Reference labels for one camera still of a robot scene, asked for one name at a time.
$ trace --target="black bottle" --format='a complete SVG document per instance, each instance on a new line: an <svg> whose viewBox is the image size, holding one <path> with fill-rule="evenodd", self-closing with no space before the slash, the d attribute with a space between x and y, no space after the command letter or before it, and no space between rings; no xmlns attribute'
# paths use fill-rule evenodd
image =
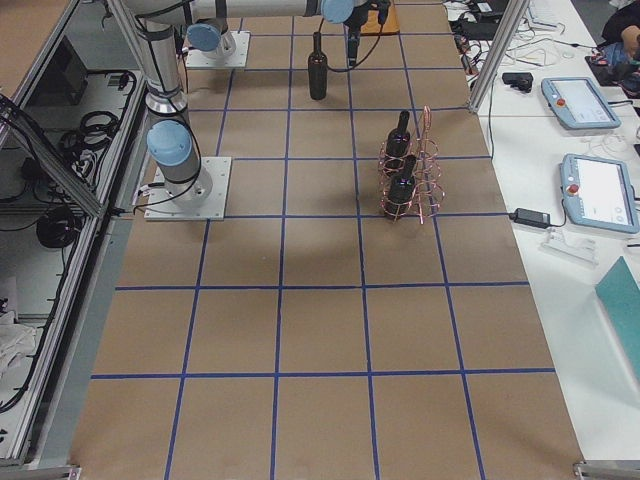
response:
<svg viewBox="0 0 640 480"><path fill-rule="evenodd" d="M322 100L327 96L327 56L322 53L320 32L313 33L313 52L307 60L309 73L309 94L314 100Z"/></svg>
<svg viewBox="0 0 640 480"><path fill-rule="evenodd" d="M407 131L409 124L409 112L400 112L398 126L389 132L387 145L385 147L384 172L387 176L392 176L402 165L400 158L404 157L409 148L411 134Z"/></svg>
<svg viewBox="0 0 640 480"><path fill-rule="evenodd" d="M384 204L384 213L388 218L395 220L407 211L406 203L411 200L416 188L416 178L413 176L415 166L415 155L407 155L402 170L391 179L389 193Z"/></svg>

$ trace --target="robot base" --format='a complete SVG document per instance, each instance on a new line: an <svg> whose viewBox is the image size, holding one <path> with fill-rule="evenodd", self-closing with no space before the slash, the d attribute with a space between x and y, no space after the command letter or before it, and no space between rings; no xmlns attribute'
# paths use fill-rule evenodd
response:
<svg viewBox="0 0 640 480"><path fill-rule="evenodd" d="M200 50L191 50L187 57L188 70L224 70L229 68L245 68L249 52L249 32L230 32L236 42L236 50L228 57L209 58Z"/></svg>
<svg viewBox="0 0 640 480"><path fill-rule="evenodd" d="M231 173L231 157L202 157L202 167L213 180L213 188L207 198L197 205L179 204L168 201L148 207L144 217L147 220L223 220L227 203L227 190ZM164 176L158 168L154 182L164 182ZM151 190L149 203L168 200L169 194L164 188Z"/></svg>

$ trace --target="black round object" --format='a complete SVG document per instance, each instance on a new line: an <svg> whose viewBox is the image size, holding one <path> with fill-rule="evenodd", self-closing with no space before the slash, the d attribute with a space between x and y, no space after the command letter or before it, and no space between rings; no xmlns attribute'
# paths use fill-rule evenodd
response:
<svg viewBox="0 0 640 480"><path fill-rule="evenodd" d="M36 235L43 247L64 248L71 245L80 230L82 219L67 206L45 213L36 224Z"/></svg>

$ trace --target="person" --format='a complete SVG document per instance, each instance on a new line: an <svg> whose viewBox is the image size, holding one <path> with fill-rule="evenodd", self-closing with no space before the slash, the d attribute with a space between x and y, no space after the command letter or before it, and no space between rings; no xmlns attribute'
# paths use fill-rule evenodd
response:
<svg viewBox="0 0 640 480"><path fill-rule="evenodd" d="M640 0L615 12L602 29L604 42L598 47L613 80L630 97L640 97Z"/></svg>

